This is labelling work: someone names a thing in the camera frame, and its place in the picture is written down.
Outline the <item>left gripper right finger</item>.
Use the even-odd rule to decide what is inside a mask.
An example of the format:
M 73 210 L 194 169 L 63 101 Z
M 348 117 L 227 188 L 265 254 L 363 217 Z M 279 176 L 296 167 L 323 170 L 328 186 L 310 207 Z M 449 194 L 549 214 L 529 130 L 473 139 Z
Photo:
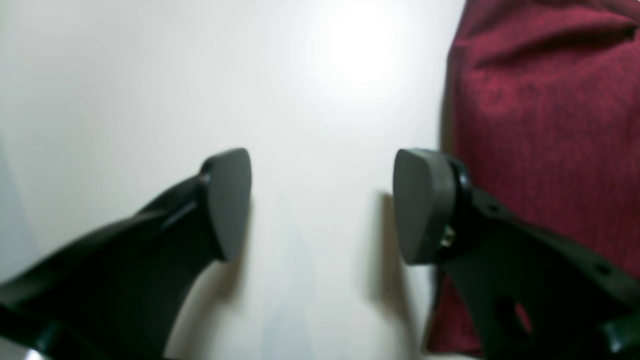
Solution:
M 398 150 L 393 202 L 402 259 L 450 278 L 487 360 L 639 358 L 639 282 L 521 221 L 457 158 Z

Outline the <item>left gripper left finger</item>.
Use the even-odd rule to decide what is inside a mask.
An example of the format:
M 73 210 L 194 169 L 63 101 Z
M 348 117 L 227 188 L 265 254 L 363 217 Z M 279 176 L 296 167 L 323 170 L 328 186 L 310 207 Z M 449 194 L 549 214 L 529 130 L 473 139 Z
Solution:
M 250 154 L 234 148 L 128 218 L 82 235 L 1 284 L 3 360 L 162 360 L 183 303 L 241 253 Z

